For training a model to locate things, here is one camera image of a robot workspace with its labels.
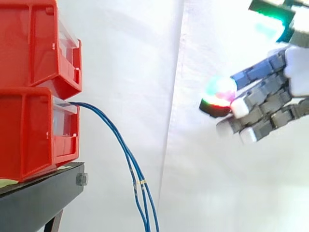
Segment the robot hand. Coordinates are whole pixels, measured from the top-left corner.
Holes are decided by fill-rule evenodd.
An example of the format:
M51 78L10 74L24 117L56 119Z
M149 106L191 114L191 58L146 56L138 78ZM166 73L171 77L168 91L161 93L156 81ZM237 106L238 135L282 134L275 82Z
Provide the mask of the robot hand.
M256 143L309 114L309 34L293 26L295 8L308 6L302 0L250 3L255 31L283 47L229 78L208 82L199 109L221 119L219 135L238 134L244 144Z

